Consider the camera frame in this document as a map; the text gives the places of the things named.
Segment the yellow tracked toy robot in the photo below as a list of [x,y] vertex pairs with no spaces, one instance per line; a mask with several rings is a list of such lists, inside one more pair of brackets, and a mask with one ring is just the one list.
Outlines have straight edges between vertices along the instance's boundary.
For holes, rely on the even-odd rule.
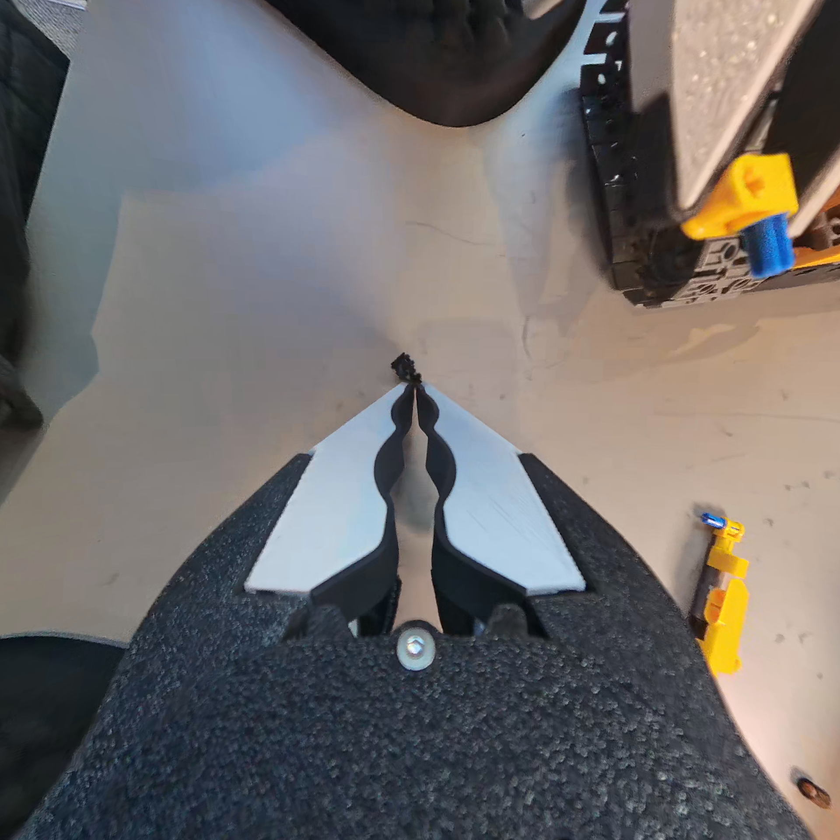
[[[730,163],[780,153],[792,163],[796,120],[838,119],[838,13],[838,2],[824,1]],[[685,221],[643,221],[634,208],[631,154],[631,2],[604,2],[584,53],[599,57],[581,68],[581,114],[612,285],[625,299],[662,308],[838,281],[838,188],[803,236],[792,237],[788,217],[794,267],[767,280],[752,277],[740,232],[694,240],[680,228]]]

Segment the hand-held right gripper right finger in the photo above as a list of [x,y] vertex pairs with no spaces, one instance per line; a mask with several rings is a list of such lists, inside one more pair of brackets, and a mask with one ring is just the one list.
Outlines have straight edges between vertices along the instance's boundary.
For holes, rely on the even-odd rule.
[[583,592],[586,582],[522,452],[430,384],[417,388],[437,490],[432,576],[446,598]]

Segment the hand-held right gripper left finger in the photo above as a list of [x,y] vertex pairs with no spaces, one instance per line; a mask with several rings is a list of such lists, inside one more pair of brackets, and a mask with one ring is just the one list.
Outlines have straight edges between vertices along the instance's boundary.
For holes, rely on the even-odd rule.
[[391,491],[404,468],[414,388],[398,385],[309,453],[246,578],[249,593],[379,602],[396,581]]

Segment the yellow beam assembly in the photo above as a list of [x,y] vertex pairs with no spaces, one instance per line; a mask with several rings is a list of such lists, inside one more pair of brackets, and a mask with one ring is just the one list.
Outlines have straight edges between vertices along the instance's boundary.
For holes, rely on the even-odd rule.
[[749,607],[749,562],[712,533],[689,609],[689,624],[710,672],[732,676],[741,667],[740,643]]

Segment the small yellow connector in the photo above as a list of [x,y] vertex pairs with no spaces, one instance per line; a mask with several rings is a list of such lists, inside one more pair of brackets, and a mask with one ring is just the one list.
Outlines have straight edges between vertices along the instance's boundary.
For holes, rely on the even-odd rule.
[[694,240],[725,238],[771,216],[791,217],[798,210],[790,156],[742,154],[730,163],[701,210],[680,228]]

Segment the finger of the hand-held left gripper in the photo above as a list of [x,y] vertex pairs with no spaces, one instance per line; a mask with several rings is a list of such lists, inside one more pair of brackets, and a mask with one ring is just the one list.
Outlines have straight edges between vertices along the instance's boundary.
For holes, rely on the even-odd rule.
[[634,208],[700,209],[824,2],[632,1]]
[[796,120],[792,164],[799,198],[798,212],[792,218],[792,237],[799,238],[838,188],[838,119]]

